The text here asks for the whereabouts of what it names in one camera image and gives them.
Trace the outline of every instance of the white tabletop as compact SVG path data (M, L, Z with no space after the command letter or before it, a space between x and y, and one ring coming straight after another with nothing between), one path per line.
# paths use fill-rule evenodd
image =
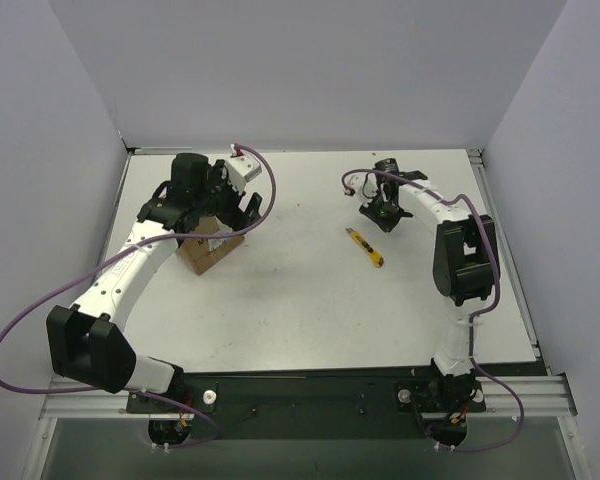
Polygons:
M215 161L228 152L207 155ZM431 275L434 238L414 219L383 233L340 186L344 171L387 157L403 171L423 171L447 198L467 193L485 211L464 150L266 154L278 181L269 219L202 276L169 258L131 313L130 343L191 372L428 365L446 322ZM169 178L172 159L131 157L108 256ZM247 189L266 203L266 172ZM382 268L346 227L383 255ZM506 270L501 304L483 319L481 363L535 360Z

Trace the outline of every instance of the small box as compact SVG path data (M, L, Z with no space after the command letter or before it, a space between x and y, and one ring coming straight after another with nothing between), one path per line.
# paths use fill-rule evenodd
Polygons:
M216 217L205 217L200 219L198 228L194 233L205 235L218 232L231 232L232 230L218 222ZM233 238L201 239L187 238L178 249L178 256L182 258L191 269L197 274L213 267L222 260L234 248L244 241L244 235Z

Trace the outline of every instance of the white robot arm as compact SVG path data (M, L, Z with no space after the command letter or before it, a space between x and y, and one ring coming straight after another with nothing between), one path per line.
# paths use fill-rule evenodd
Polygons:
M163 182L142 207L120 252L133 248L107 268L70 308L56 306L47 317L54 371L115 393L122 389L165 393L176 387L182 369L136 354L123 332L131 309L153 275L180 246L169 238L189 233L202 217L216 216L233 230L259 218L261 197L254 193L239 208L248 182L261 172L255 158L235 156L214 166L199 154L178 154L171 180Z
M389 232L401 218L415 217L436 237L433 276L445 297L448 325L433 363L443 377L470 375L473 366L469 357L469 315L484 306L493 285L475 221L464 208L441 203L442 194L421 172L400 172L395 159L376 163L374 170L378 174L357 173L349 177L348 192L362 204L360 212L382 230ZM400 185L387 180L383 173L398 175L415 185ZM493 221L486 215L482 221L491 237L490 244L497 251Z

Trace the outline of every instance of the bolt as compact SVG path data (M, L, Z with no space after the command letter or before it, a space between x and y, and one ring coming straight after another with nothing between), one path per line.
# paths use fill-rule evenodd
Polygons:
M398 392L398 401L400 403L409 403L411 401L411 392L403 388Z

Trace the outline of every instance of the gray wall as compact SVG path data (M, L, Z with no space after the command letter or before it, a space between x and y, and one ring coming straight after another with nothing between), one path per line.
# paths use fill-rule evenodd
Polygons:
M125 151L44 0L0 0L0 329L94 264ZM0 374L46 386L44 309L0 351ZM42 404L0 389L0 479L19 478Z
M484 146L565 0L50 0L132 146Z
M600 0L570 0L486 150L540 344L600 478Z

